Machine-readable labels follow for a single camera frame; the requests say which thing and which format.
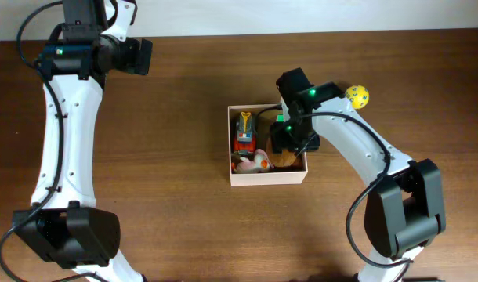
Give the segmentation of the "brown teddy bear plush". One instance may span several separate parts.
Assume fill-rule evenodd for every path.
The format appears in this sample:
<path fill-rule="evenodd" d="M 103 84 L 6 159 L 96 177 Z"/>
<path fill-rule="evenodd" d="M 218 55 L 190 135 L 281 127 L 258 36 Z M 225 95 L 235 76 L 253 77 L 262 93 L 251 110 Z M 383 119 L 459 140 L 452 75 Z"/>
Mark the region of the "brown teddy bear plush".
<path fill-rule="evenodd" d="M 302 158 L 300 156 L 296 156 L 294 152 L 283 150 L 281 153 L 274 153 L 271 138 L 268 138 L 266 141 L 266 154 L 270 160 L 270 163 L 275 168 L 303 168 Z"/>

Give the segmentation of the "pink white toy duck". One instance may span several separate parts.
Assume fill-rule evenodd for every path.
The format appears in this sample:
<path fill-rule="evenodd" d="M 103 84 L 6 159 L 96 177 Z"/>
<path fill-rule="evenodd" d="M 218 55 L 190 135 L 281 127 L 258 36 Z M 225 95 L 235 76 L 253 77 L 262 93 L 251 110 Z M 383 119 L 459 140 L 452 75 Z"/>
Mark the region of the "pink white toy duck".
<path fill-rule="evenodd" d="M 231 171 L 235 174 L 255 174 L 269 172 L 274 166 L 266 152 L 257 149 L 252 155 L 233 153 L 231 156 Z"/>

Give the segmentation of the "red grey toy truck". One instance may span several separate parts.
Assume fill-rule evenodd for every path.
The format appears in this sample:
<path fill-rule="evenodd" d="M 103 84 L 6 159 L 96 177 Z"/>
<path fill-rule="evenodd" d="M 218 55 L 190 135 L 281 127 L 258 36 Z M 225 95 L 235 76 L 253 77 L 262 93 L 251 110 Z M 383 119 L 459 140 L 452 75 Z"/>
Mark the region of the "red grey toy truck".
<path fill-rule="evenodd" d="M 234 133 L 234 153 L 242 156 L 255 152 L 256 137 L 253 131 L 253 115 L 251 112 L 241 112 L 236 121 Z"/>

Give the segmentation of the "yellow ball with blue letters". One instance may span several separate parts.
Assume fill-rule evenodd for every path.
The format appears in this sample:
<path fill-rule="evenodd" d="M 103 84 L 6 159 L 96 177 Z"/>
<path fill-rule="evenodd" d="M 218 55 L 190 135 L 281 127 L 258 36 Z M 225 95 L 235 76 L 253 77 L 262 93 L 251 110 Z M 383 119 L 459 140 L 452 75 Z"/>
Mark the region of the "yellow ball with blue letters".
<path fill-rule="evenodd" d="M 364 108 L 370 100 L 369 91 L 362 85 L 350 86 L 345 95 L 356 110 Z"/>

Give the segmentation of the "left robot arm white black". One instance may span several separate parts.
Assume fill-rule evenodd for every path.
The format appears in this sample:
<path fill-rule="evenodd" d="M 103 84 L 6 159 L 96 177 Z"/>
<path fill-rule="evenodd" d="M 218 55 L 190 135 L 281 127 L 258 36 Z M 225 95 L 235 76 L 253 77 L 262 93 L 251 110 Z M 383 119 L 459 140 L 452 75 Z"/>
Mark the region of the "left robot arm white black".
<path fill-rule="evenodd" d="M 128 35 L 134 1 L 61 0 L 58 24 L 31 63 L 42 80 L 45 138 L 37 185 L 10 232 L 40 259 L 92 281 L 141 281 L 120 249 L 118 217 L 97 208 L 92 184 L 96 116 L 109 71 L 145 75 L 152 44 Z"/>

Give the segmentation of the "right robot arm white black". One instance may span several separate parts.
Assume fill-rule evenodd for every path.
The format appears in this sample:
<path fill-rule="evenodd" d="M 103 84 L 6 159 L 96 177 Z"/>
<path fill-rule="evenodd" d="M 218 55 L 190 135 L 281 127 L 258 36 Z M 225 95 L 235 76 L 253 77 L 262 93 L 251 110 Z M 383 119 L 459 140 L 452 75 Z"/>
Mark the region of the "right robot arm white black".
<path fill-rule="evenodd" d="M 314 85 L 300 68 L 284 72 L 276 86 L 283 118 L 270 128 L 273 152 L 315 151 L 326 139 L 366 184 L 345 222 L 347 240 L 365 263 L 353 280 L 402 281 L 446 229 L 440 170 L 402 153 L 357 113 L 370 100 L 365 87 Z"/>

